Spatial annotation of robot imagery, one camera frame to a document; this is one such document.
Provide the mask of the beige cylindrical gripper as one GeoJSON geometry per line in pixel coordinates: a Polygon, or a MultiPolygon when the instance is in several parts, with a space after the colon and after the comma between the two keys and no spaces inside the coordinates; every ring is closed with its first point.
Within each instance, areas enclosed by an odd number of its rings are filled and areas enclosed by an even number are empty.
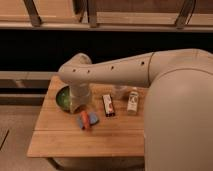
{"type": "Polygon", "coordinates": [[[91,90],[88,84],[70,85],[69,93],[71,113],[74,113],[80,106],[87,105],[91,101],[91,90]]]}

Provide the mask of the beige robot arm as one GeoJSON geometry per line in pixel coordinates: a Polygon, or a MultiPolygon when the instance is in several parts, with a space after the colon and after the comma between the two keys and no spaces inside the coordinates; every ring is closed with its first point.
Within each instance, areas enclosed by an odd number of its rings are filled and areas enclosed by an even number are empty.
{"type": "Polygon", "coordinates": [[[98,64],[79,53],[58,75],[74,97],[88,83],[146,87],[145,171],[213,171],[213,53],[167,50],[98,64]]]}

